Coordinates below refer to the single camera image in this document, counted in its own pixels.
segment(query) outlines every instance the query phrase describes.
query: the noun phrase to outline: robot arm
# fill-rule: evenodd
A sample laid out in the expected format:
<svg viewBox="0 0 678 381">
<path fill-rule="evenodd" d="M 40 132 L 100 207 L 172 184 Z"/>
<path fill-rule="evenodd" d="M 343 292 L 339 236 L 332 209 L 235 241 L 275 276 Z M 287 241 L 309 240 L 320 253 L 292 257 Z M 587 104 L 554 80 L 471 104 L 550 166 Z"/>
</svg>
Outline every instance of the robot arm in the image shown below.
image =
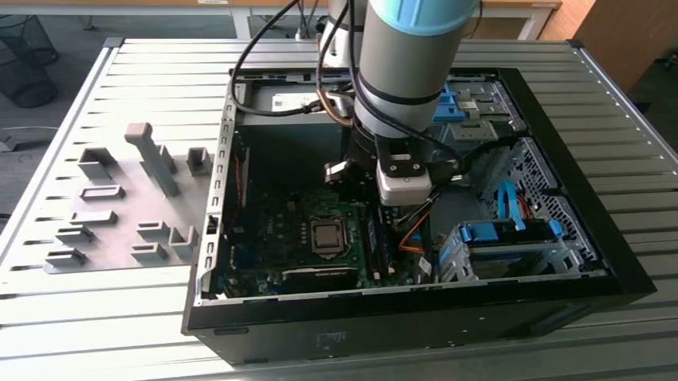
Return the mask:
<svg viewBox="0 0 678 381">
<path fill-rule="evenodd" d="M 348 0 L 353 8 L 355 1 Z M 375 177 L 384 205 L 423 203 L 432 183 L 416 144 L 408 141 L 412 137 L 379 114 L 416 132 L 428 128 L 463 27 L 478 2 L 369 0 L 367 4 L 360 71 L 353 79 L 359 95 L 355 116 L 361 134 L 376 146 Z"/>
</svg>

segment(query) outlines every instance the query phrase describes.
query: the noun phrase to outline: motherboard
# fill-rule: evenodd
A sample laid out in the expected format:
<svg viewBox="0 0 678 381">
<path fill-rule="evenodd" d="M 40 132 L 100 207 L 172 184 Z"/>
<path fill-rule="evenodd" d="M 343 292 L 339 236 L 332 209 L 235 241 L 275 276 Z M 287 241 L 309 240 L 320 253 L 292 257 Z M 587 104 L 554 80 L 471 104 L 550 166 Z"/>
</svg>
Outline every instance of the motherboard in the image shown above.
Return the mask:
<svg viewBox="0 0 678 381">
<path fill-rule="evenodd" d="M 407 284 L 393 259 L 398 208 L 343 202 L 331 190 L 252 192 L 233 227 L 223 287 L 231 297 Z"/>
</svg>

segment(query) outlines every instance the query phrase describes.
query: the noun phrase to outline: black cable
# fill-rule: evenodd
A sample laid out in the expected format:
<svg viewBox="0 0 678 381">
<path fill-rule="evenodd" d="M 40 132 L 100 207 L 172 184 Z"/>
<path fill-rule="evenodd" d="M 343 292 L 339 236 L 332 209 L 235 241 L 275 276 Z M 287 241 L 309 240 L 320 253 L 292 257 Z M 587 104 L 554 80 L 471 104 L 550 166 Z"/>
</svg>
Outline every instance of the black cable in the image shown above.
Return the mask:
<svg viewBox="0 0 678 381">
<path fill-rule="evenodd" d="M 327 50 L 329 50 L 331 41 L 335 38 L 336 31 L 339 30 L 339 24 L 341 23 L 344 17 L 347 16 L 347 13 L 348 13 L 348 4 L 344 5 L 341 13 L 339 13 L 339 18 L 336 19 L 335 25 L 331 28 L 329 34 L 327 35 L 325 43 L 321 46 L 320 55 L 317 56 L 316 89 L 319 92 L 321 91 L 321 63 L 325 60 L 325 54 L 327 54 Z"/>
<path fill-rule="evenodd" d="M 283 15 L 287 13 L 287 11 L 291 9 L 292 6 L 296 5 L 299 0 L 292 0 L 289 4 L 279 11 L 279 13 L 275 14 L 275 16 L 268 20 L 264 27 L 259 30 L 256 33 L 256 36 L 253 36 L 252 41 L 247 44 L 243 50 L 243 54 L 240 55 L 237 62 L 233 66 L 233 71 L 231 72 L 231 82 L 228 84 L 228 92 L 231 95 L 231 98 L 233 99 L 233 104 L 237 107 L 237 110 L 247 114 L 259 115 L 261 117 L 288 117 L 289 115 L 297 115 L 297 114 L 308 114 L 312 112 L 311 105 L 299 107 L 296 109 L 284 110 L 284 111 L 268 111 L 268 110 L 257 110 L 251 107 L 247 107 L 240 101 L 237 100 L 237 97 L 235 96 L 235 81 L 237 78 L 237 71 L 243 67 L 244 59 L 247 58 L 247 55 L 255 48 L 256 43 L 261 39 L 261 36 L 264 33 L 269 30 L 271 26 L 275 24 L 275 22 L 283 17 Z"/>
<path fill-rule="evenodd" d="M 480 27 L 480 22 L 483 21 L 483 0 L 478 3 L 479 9 L 478 9 L 478 20 L 475 21 L 475 27 L 474 31 L 471 33 L 464 34 L 464 38 L 474 38 L 475 32 L 478 32 L 478 28 Z"/>
<path fill-rule="evenodd" d="M 319 2 L 319 0 L 316 0 L 313 2 L 313 7 L 311 8 L 311 13 L 308 13 L 308 19 L 305 20 L 305 30 L 304 30 L 305 38 L 311 37 L 311 35 L 308 34 L 308 28 L 311 27 L 311 22 L 313 21 L 313 15 L 316 14 L 317 2 Z"/>
<path fill-rule="evenodd" d="M 404 133 L 410 137 L 415 137 L 419 140 L 427 142 L 432 146 L 435 146 L 440 151 L 447 153 L 456 161 L 459 170 L 464 170 L 464 158 L 462 155 L 456 152 L 454 148 L 451 148 L 448 145 L 440 143 L 438 140 L 435 140 L 432 137 L 430 137 L 427 134 L 419 132 L 415 129 L 411 129 L 407 127 L 403 123 L 400 123 L 398 120 L 395 120 L 392 117 L 389 117 L 387 114 L 384 114 L 369 102 L 367 99 L 367 96 L 361 92 L 361 87 L 359 86 L 357 82 L 357 76 L 356 76 L 356 57 L 355 57 L 355 49 L 352 48 L 355 46 L 355 0 L 348 0 L 348 8 L 349 8 L 349 26 L 348 26 L 348 71 L 351 72 L 351 81 L 352 86 L 355 87 L 356 91 L 356 97 L 360 100 L 361 106 L 365 108 L 367 112 L 381 122 L 385 123 L 389 127 L 396 129 L 400 133 Z"/>
<path fill-rule="evenodd" d="M 299 2 L 296 2 L 296 7 L 299 8 L 299 34 L 300 34 L 300 38 L 304 38 L 304 29 L 307 28 L 305 26 L 305 16 L 304 16 L 304 0 L 300 0 Z"/>
</svg>

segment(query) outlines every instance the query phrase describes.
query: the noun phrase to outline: white cable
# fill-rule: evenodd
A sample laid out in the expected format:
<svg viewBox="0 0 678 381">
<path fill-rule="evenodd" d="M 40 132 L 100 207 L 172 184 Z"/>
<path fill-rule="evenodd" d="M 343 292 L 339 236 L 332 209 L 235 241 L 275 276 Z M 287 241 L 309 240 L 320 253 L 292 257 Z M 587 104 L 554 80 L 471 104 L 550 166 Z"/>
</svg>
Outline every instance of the white cable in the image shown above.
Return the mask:
<svg viewBox="0 0 678 381">
<path fill-rule="evenodd" d="M 8 129 L 59 129 L 59 127 L 48 127 L 46 125 L 26 125 L 25 127 L 1 127 L 0 130 Z"/>
</svg>

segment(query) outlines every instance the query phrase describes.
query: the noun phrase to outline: gray 3d printed part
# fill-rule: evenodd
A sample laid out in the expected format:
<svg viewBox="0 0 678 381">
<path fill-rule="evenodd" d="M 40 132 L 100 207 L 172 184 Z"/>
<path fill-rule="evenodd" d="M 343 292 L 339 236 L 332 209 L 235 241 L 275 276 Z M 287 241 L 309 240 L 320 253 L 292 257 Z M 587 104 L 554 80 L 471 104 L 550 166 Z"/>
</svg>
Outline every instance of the gray 3d printed part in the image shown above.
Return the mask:
<svg viewBox="0 0 678 381">
<path fill-rule="evenodd" d="M 144 239 L 165 238 L 169 228 L 164 221 L 141 221 L 136 224 L 136 232 Z"/>
<path fill-rule="evenodd" d="M 212 159 L 204 147 L 189 148 L 187 154 L 187 165 L 191 176 L 212 174 Z"/>
<path fill-rule="evenodd" d="M 125 197 L 125 190 L 120 185 L 96 185 L 92 187 L 84 187 L 80 191 L 80 198 L 85 201 L 123 197 Z"/>
<path fill-rule="evenodd" d="M 133 244 L 131 246 L 131 256 L 133 256 L 139 262 L 155 262 L 167 259 L 167 252 L 157 242 Z"/>
<path fill-rule="evenodd" d="M 125 141 L 139 149 L 147 173 L 156 179 L 157 186 L 165 196 L 172 197 L 179 194 L 179 188 L 172 178 L 171 168 L 167 167 L 167 162 L 151 139 L 151 133 L 152 126 L 148 123 L 131 123 L 127 126 Z"/>
<path fill-rule="evenodd" d="M 48 252 L 44 261 L 54 267 L 81 266 L 85 262 L 85 254 L 76 248 L 56 248 Z"/>
<path fill-rule="evenodd" d="M 95 234 L 85 226 L 73 226 L 60 228 L 53 238 L 60 240 L 64 244 L 80 244 L 91 242 L 95 239 Z"/>
<path fill-rule="evenodd" d="M 69 223 L 71 225 L 112 225 L 116 221 L 116 212 L 100 210 L 96 212 L 73 212 Z"/>
<path fill-rule="evenodd" d="M 192 259 L 192 252 L 197 246 L 197 239 L 199 235 L 193 226 L 188 226 L 188 235 L 185 239 L 179 233 L 177 228 L 172 228 L 169 231 L 169 247 L 183 260 Z"/>
<path fill-rule="evenodd" d="M 77 166 L 89 180 L 109 179 L 111 175 L 105 167 L 115 162 L 113 156 L 104 147 L 85 148 L 77 160 Z"/>
</svg>

